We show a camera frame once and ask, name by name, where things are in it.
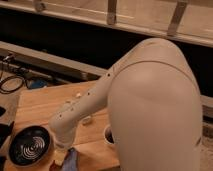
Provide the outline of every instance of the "wood grain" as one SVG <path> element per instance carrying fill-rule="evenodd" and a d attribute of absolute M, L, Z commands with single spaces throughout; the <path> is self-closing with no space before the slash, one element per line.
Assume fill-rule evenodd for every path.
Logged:
<path fill-rule="evenodd" d="M 84 93 L 95 82 L 63 85 L 21 92 L 16 114 L 13 135 L 31 125 L 41 125 L 47 128 L 50 117 L 66 100 L 75 98 L 77 93 Z M 102 170 L 118 166 L 119 162 L 114 148 L 109 147 L 103 138 L 103 131 L 109 124 L 107 110 L 101 110 L 92 115 L 92 123 L 82 125 L 79 122 L 74 147 L 78 151 L 79 171 Z M 30 167 L 16 167 L 11 161 L 5 164 L 6 171 L 47 171 L 53 161 L 53 145 L 49 153 L 37 164 Z"/>

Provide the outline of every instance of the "wooden cutting board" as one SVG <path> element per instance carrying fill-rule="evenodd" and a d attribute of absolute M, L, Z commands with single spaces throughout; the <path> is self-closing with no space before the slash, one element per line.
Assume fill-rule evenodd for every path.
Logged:
<path fill-rule="evenodd" d="M 40 125 L 51 133 L 48 121 L 60 105 L 75 98 L 77 93 L 84 93 L 95 82 L 48 87 L 21 92 L 13 135 L 23 128 Z M 79 123 L 74 147 L 78 151 L 79 171 L 95 171 L 118 166 L 114 148 L 109 147 L 103 138 L 104 128 L 109 124 L 107 110 L 93 114 L 92 123 L 86 126 Z M 48 171 L 53 161 L 53 145 L 48 154 L 30 167 L 16 167 L 6 161 L 5 171 Z"/>

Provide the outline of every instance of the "floor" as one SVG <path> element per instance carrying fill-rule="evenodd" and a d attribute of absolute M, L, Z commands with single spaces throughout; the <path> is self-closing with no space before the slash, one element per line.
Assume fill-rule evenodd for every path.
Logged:
<path fill-rule="evenodd" d="M 10 73 L 4 73 L 4 77 L 10 76 Z M 19 80 L 13 80 L 7 84 L 7 87 L 13 87 L 19 84 Z M 0 106 L 7 109 L 6 114 L 0 117 L 0 123 L 10 124 L 15 119 L 16 108 L 18 105 L 20 92 L 26 89 L 22 87 L 20 90 L 12 94 L 0 94 Z M 204 123 L 205 136 L 203 136 L 203 145 L 201 153 L 201 171 L 212 171 L 213 170 L 213 124 Z M 118 171 L 119 168 L 110 169 L 110 171 Z"/>

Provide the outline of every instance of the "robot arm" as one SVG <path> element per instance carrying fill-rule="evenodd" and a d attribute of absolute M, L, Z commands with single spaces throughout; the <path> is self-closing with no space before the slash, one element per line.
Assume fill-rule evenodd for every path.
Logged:
<path fill-rule="evenodd" d="M 56 148 L 69 149 L 78 122 L 106 106 L 125 170 L 199 170 L 202 135 L 199 88 L 182 52 L 174 44 L 155 38 L 143 41 L 80 99 L 65 103 L 49 123 Z M 148 128 L 153 119 L 159 122 L 152 133 Z M 166 125 L 172 125 L 171 131 Z M 150 163 L 150 157 L 156 165 Z"/>

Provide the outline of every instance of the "small white object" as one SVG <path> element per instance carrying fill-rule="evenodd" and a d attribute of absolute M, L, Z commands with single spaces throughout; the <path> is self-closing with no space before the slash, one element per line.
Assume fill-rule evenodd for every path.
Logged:
<path fill-rule="evenodd" d="M 81 96 L 82 96 L 81 93 L 77 93 L 77 94 L 75 95 L 76 98 L 80 98 Z"/>
<path fill-rule="evenodd" d="M 90 124 L 91 122 L 92 122 L 92 116 L 87 116 L 81 121 L 82 125 L 87 125 L 87 124 Z"/>

